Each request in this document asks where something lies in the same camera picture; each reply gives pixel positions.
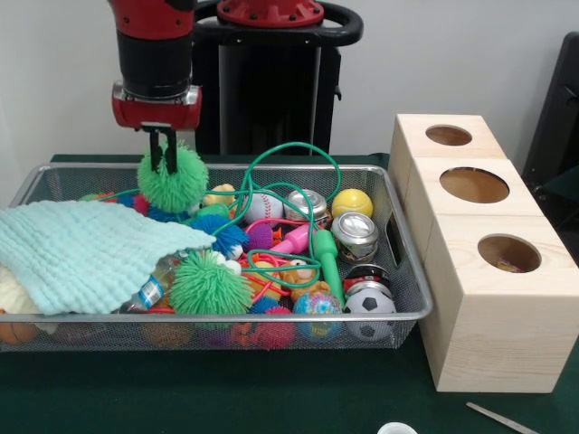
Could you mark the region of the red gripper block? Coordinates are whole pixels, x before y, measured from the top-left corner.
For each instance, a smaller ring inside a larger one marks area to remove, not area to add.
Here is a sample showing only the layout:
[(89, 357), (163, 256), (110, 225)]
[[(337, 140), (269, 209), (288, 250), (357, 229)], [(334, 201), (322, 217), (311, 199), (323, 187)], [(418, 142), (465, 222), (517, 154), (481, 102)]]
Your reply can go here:
[[(176, 131), (196, 130), (200, 123), (203, 93), (198, 86), (191, 85), (181, 95), (169, 99), (142, 99), (128, 93), (118, 80), (113, 84), (111, 106), (115, 120), (121, 127), (135, 130), (164, 127), (167, 148), (165, 152), (167, 172), (177, 171)], [(150, 164), (153, 172), (158, 171), (161, 161), (159, 132), (149, 132)]]

